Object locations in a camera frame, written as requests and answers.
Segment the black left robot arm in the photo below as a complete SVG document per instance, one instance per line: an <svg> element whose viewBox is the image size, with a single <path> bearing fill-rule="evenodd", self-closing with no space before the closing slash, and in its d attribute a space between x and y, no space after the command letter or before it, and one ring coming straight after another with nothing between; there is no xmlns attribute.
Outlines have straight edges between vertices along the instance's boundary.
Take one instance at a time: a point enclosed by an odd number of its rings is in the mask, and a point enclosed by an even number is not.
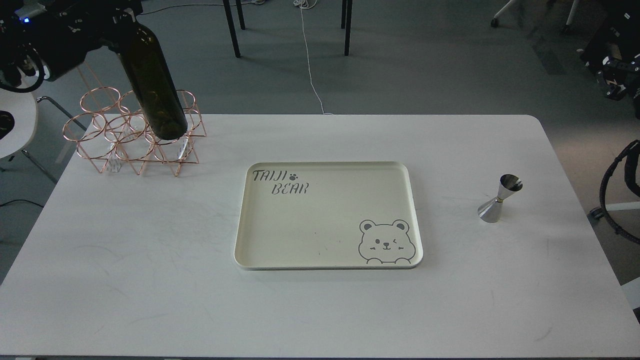
<svg viewBox="0 0 640 360"><path fill-rule="evenodd" d="M3 0L1 88L28 93L112 46L143 11L140 0Z"/></svg>

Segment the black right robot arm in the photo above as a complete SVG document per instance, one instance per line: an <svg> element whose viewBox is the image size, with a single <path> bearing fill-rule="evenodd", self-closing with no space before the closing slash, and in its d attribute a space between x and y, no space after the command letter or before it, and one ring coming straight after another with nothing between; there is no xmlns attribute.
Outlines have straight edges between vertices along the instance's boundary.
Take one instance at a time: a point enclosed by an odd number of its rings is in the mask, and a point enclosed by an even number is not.
<svg viewBox="0 0 640 360"><path fill-rule="evenodd" d="M592 73L604 96L631 99L634 117L639 110L639 12L611 13L596 30L580 59Z"/></svg>

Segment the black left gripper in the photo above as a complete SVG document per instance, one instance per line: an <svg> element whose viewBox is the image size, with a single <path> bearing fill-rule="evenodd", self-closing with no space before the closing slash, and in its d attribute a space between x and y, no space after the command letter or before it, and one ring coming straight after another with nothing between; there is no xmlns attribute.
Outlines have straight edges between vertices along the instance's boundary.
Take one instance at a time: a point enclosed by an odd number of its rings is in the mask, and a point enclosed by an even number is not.
<svg viewBox="0 0 640 360"><path fill-rule="evenodd" d="M82 64L90 51L105 46L120 55L122 41L108 38L110 30L137 23L142 12L141 0L26 2L20 22L45 66L45 80L53 82Z"/></svg>

